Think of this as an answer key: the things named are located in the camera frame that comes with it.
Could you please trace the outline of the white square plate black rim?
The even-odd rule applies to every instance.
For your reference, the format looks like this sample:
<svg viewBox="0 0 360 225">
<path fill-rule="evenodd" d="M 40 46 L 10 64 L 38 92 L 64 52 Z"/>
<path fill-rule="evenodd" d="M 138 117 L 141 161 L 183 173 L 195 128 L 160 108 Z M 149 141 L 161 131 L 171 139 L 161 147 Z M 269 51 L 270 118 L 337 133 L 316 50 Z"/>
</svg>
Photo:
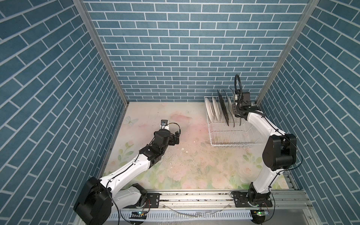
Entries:
<svg viewBox="0 0 360 225">
<path fill-rule="evenodd" d="M 226 93 L 225 90 L 223 90 L 223 92 L 224 92 L 225 95 L 226 95 L 226 99 L 227 99 L 227 101 L 228 101 L 228 111 L 229 111 L 229 113 L 230 113 L 230 115 L 231 115 L 231 118 L 232 118 L 231 108 L 230 108 L 230 106 L 231 106 L 231 99 L 229 98 L 229 96 L 228 96 L 228 94 Z"/>
</svg>

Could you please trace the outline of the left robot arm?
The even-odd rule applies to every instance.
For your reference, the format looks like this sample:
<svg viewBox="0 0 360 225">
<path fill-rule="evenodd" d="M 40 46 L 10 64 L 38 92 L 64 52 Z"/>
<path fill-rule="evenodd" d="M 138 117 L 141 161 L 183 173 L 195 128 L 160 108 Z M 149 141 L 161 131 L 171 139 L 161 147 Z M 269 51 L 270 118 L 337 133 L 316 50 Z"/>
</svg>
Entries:
<svg viewBox="0 0 360 225">
<path fill-rule="evenodd" d="M 102 225 L 112 209 L 120 210 L 130 205 L 143 205 L 147 191 L 139 184 L 126 190 L 122 188 L 139 174 L 158 163 L 168 146 L 180 143 L 181 132 L 174 134 L 162 128 L 154 132 L 152 141 L 143 147 L 129 163 L 100 179 L 89 178 L 74 205 L 74 211 L 87 225 Z"/>
</svg>

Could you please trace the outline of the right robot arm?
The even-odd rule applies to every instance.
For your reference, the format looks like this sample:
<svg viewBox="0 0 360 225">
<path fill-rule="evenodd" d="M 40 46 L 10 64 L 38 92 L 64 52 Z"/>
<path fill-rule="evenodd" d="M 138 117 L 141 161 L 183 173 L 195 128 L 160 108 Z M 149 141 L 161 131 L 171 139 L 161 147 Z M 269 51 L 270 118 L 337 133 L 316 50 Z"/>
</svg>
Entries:
<svg viewBox="0 0 360 225">
<path fill-rule="evenodd" d="M 250 184 L 247 194 L 250 201 L 268 198 L 273 183 L 296 162 L 297 138 L 270 122 L 260 108 L 251 102 L 249 92 L 235 91 L 232 110 L 235 117 L 245 119 L 268 138 L 262 152 L 264 167 Z"/>
</svg>

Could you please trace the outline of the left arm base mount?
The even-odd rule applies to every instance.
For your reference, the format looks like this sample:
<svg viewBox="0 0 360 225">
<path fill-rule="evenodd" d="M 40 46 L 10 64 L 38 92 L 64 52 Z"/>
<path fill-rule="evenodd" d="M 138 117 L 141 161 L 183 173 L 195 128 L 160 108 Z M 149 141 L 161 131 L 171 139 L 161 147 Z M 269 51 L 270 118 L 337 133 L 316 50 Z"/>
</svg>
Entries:
<svg viewBox="0 0 360 225">
<path fill-rule="evenodd" d="M 160 193 L 147 193 L 140 197 L 141 208 L 158 208 L 160 202 Z"/>
</svg>

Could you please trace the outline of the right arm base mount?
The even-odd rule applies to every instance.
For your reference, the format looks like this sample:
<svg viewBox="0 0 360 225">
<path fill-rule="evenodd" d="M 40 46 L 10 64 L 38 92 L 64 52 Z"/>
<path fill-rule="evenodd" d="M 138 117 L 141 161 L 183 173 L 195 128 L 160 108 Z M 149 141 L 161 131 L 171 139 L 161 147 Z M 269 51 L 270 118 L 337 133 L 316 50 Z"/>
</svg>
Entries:
<svg viewBox="0 0 360 225">
<path fill-rule="evenodd" d="M 230 193 L 230 197 L 233 199 L 236 208 L 256 208 L 260 206 L 270 208 L 273 206 L 270 193 L 259 194 L 233 191 Z"/>
</svg>

